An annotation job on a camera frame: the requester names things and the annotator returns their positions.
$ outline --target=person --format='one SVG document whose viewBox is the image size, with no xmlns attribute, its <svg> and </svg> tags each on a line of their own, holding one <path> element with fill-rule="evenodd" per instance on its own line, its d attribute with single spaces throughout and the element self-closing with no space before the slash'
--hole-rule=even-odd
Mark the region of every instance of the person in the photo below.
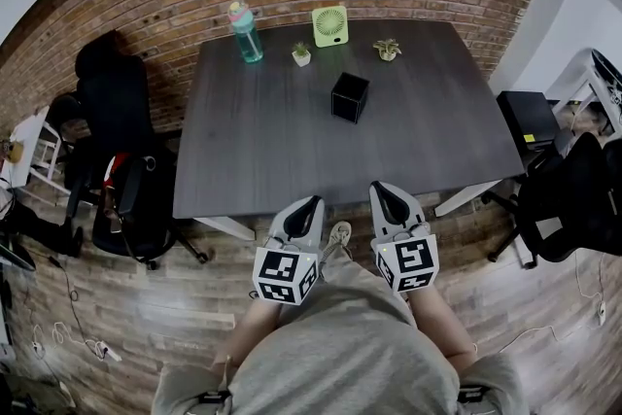
<svg viewBox="0 0 622 415">
<path fill-rule="evenodd" d="M 354 263 L 338 223 L 300 306 L 253 301 L 208 370 L 167 365 L 153 415 L 529 415 L 508 357 L 480 360 L 434 287 L 408 293 Z"/>
<path fill-rule="evenodd" d="M 69 218 L 63 225 L 46 222 L 2 187 L 0 187 L 0 230 L 9 234 L 24 235 L 55 253 L 73 258 L 80 255 L 83 243 L 82 228 L 78 227 L 73 234 Z"/>
</svg>

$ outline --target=teal water bottle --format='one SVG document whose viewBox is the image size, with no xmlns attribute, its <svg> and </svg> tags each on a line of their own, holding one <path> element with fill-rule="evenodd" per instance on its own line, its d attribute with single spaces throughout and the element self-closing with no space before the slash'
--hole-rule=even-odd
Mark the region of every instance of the teal water bottle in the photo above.
<svg viewBox="0 0 622 415">
<path fill-rule="evenodd" d="M 229 6 L 229 20 L 245 62 L 257 62 L 263 58 L 263 50 L 253 22 L 253 13 L 243 0 Z"/>
</svg>

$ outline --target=black office chair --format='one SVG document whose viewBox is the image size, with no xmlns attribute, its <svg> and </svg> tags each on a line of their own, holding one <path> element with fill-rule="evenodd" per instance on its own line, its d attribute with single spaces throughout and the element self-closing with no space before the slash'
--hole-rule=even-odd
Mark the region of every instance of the black office chair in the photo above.
<svg viewBox="0 0 622 415">
<path fill-rule="evenodd" d="M 76 74 L 76 96 L 91 132 L 92 147 L 105 157 L 106 165 L 116 155 L 127 155 L 111 175 L 116 209 L 111 213 L 105 195 L 99 197 L 94 245 L 155 268 L 153 259 L 178 240 L 201 263 L 206 262 L 207 256 L 194 249 L 172 218 L 176 157 L 156 139 L 142 59 L 121 54 L 117 32 L 111 31 L 82 48 L 76 58 Z M 103 181 L 102 175 L 91 186 L 101 188 Z M 83 188 L 74 186 L 72 194 Z M 68 206 L 71 216 L 76 204 Z M 121 231 L 114 229 L 119 221 Z"/>
<path fill-rule="evenodd" d="M 505 199 L 486 192 L 481 196 L 485 204 L 497 202 L 514 216 L 516 223 L 488 259 L 497 261 L 519 235 L 533 255 L 526 268 L 536 267 L 538 256 L 558 262 L 578 248 L 621 256 L 622 224 L 609 196 L 611 179 L 620 182 L 620 177 L 607 166 L 605 152 L 596 137 L 591 133 L 581 135 L 566 158 L 551 148 L 533 166 L 518 195 Z M 615 167 L 622 169 L 622 163 L 616 161 Z M 542 238 L 536 222 L 554 218 L 560 220 L 562 227 Z"/>
</svg>

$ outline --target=gray shirt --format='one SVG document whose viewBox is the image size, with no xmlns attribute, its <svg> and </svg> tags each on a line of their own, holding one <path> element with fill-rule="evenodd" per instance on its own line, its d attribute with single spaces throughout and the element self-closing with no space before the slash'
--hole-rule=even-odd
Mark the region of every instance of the gray shirt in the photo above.
<svg viewBox="0 0 622 415">
<path fill-rule="evenodd" d="M 508 357 L 481 359 L 459 377 L 405 309 L 374 290 L 319 283 L 243 362 L 219 413 L 529 415 Z M 152 413 L 217 413 L 196 397 L 222 380 L 200 367 L 167 366 Z M 472 402 L 459 402 L 461 386 Z"/>
</svg>

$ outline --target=black cube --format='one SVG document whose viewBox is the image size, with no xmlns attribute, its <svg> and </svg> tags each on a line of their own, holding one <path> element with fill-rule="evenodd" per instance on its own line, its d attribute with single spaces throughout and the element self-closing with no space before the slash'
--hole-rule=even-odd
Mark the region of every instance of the black cube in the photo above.
<svg viewBox="0 0 622 415">
<path fill-rule="evenodd" d="M 330 97 L 332 114 L 352 123 L 358 122 L 367 102 L 368 87 L 369 80 L 341 73 Z"/>
</svg>

